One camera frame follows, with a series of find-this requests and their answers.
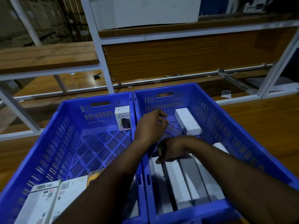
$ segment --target yellow package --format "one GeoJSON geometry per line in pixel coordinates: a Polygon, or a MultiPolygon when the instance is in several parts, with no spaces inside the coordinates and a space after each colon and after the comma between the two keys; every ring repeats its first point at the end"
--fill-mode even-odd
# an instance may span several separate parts
{"type": "Polygon", "coordinates": [[[100,173],[105,170],[104,168],[103,169],[100,169],[100,170],[95,170],[95,171],[92,171],[89,173],[88,175],[88,179],[87,179],[87,186],[89,186],[89,184],[95,180],[99,175],[100,173]]]}

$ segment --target white metal frame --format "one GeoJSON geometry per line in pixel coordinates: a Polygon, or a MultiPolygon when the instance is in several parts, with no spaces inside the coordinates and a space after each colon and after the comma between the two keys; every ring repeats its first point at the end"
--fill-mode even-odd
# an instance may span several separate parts
{"type": "MultiPolygon", "coordinates": [[[[28,20],[24,11],[22,10],[19,1],[18,0],[10,0],[10,2],[13,5],[18,16],[20,17],[21,21],[23,22],[28,33],[30,34],[35,45],[40,46],[41,45],[40,40],[38,39],[32,25],[30,24],[30,21],[28,20]]],[[[106,90],[106,89],[108,89],[109,93],[114,93],[114,88],[137,86],[137,85],[160,83],[160,82],[169,82],[169,81],[173,81],[173,80],[217,75],[219,73],[218,71],[213,71],[213,72],[204,72],[204,73],[197,73],[197,74],[190,74],[190,75],[181,75],[181,76],[175,76],[175,77],[169,77],[169,78],[141,80],[138,82],[128,82],[128,83],[122,83],[122,84],[114,83],[113,84],[110,74],[109,74],[105,55],[103,52],[103,45],[299,26],[299,21],[284,21],[284,22],[273,22],[273,23],[261,23],[261,24],[254,24],[254,25],[208,28],[208,29],[199,29],[199,30],[190,30],[190,31],[176,31],[176,32],[169,32],[169,33],[154,33],[154,34],[146,34],[146,35],[100,38],[99,34],[98,34],[98,29],[96,26],[96,22],[95,22],[95,18],[93,15],[90,1],[89,0],[81,0],[81,3],[83,6],[83,9],[84,9],[84,12],[85,12],[85,16],[86,16],[86,19],[87,19],[87,22],[89,25],[90,33],[91,33],[92,39],[94,41],[96,53],[97,53],[100,64],[91,65],[91,66],[82,66],[82,67],[70,67],[70,68],[63,68],[63,69],[43,70],[43,71],[34,71],[34,72],[20,72],[20,73],[0,75],[0,81],[9,80],[9,79],[23,79],[23,78],[29,78],[29,77],[54,75],[56,81],[58,82],[58,85],[61,88],[61,91],[58,91],[58,92],[35,94],[35,95],[29,95],[29,96],[20,96],[20,97],[14,97],[14,98],[10,94],[6,93],[4,90],[0,90],[0,99],[2,99],[2,101],[4,103],[6,103],[13,110],[13,112],[15,112],[17,114],[17,116],[19,116],[23,120],[23,122],[26,125],[28,125],[29,128],[31,129],[30,131],[23,131],[23,132],[0,135],[0,141],[15,139],[15,138],[22,138],[22,137],[33,136],[33,135],[39,135],[42,131],[42,129],[40,129],[36,125],[36,123],[34,123],[34,121],[25,113],[25,111],[23,110],[23,108],[20,106],[20,104],[17,101],[34,99],[34,98],[58,96],[58,95],[68,95],[68,94],[75,94],[75,93],[99,91],[99,90],[106,90]],[[63,84],[63,81],[58,76],[58,74],[63,74],[63,73],[92,71],[92,70],[99,70],[99,69],[101,69],[103,71],[103,75],[104,75],[104,78],[105,78],[105,81],[107,84],[106,86],[97,86],[97,87],[83,88],[83,89],[77,89],[77,90],[67,90],[67,88],[63,84]]],[[[248,90],[249,91],[248,96],[243,96],[243,97],[238,97],[238,98],[230,98],[230,99],[220,100],[220,101],[216,101],[216,102],[219,105],[226,105],[226,104],[231,104],[231,103],[257,100],[257,99],[266,98],[266,97],[273,97],[273,96],[280,96],[283,94],[295,93],[296,91],[283,91],[283,92],[279,91],[279,92],[274,92],[274,93],[269,93],[269,91],[271,89],[271,86],[275,83],[275,81],[277,80],[277,78],[279,77],[282,70],[284,69],[287,62],[290,60],[291,56],[293,55],[293,53],[295,51],[294,46],[295,46],[295,44],[298,44],[298,37],[299,37],[298,31],[295,34],[295,36],[293,37],[293,39],[290,42],[290,44],[288,45],[288,47],[286,48],[286,50],[283,53],[280,60],[275,64],[275,66],[273,66],[271,68],[269,74],[267,75],[266,79],[264,80],[264,82],[259,90],[252,90],[252,88],[250,88],[250,90],[248,90]]],[[[237,68],[237,69],[225,70],[224,73],[222,74],[222,76],[223,76],[223,78],[228,79],[229,81],[233,82],[236,86],[244,88],[244,87],[247,87],[247,85],[244,85],[244,83],[239,82],[238,80],[232,78],[230,75],[228,75],[228,73],[233,73],[235,71],[262,69],[262,68],[266,68],[266,67],[270,67],[270,66],[271,66],[271,64],[248,67],[248,68],[237,68]]]]}

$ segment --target forearm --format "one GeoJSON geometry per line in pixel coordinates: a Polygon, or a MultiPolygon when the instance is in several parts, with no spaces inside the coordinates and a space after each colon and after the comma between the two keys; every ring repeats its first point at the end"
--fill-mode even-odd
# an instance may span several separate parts
{"type": "Polygon", "coordinates": [[[195,137],[188,140],[186,149],[252,223],[293,223],[299,218],[299,195],[289,186],[195,137]]]}
{"type": "Polygon", "coordinates": [[[131,182],[148,147],[133,141],[54,223],[121,222],[131,182]]]}

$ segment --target person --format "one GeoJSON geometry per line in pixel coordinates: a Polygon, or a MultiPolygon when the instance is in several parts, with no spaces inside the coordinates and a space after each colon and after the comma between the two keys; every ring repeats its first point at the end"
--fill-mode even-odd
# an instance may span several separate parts
{"type": "MultiPolygon", "coordinates": [[[[140,160],[166,130],[166,113],[144,114],[133,142],[55,220],[54,224],[121,223],[122,210],[140,160]]],[[[165,140],[161,163],[193,153],[218,182],[226,198],[250,223],[299,223],[299,193],[279,180],[194,136],[165,140]]]]}

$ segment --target basket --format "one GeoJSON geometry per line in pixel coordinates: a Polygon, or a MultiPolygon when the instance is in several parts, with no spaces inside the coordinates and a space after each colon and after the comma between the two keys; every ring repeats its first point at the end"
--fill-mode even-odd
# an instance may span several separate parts
{"type": "MultiPolygon", "coordinates": [[[[160,108],[168,114],[169,124],[163,138],[182,135],[183,132],[174,117],[175,109],[187,107],[203,129],[201,138],[209,144],[223,143],[236,158],[255,166],[265,173],[299,189],[299,180],[276,158],[253,139],[196,83],[166,86],[133,92],[137,121],[145,114],[160,108]]],[[[151,179],[148,157],[143,158],[145,189],[150,223],[201,223],[207,219],[230,221],[236,218],[228,200],[188,207],[170,213],[157,215],[154,188],[151,179]]]]}
{"type": "MultiPolygon", "coordinates": [[[[32,187],[105,168],[133,140],[131,92],[64,101],[0,195],[0,223],[13,224],[32,187]],[[130,106],[132,129],[119,131],[115,107],[130,106]]],[[[148,223],[142,166],[136,172],[139,216],[124,224],[148,223]]]]}

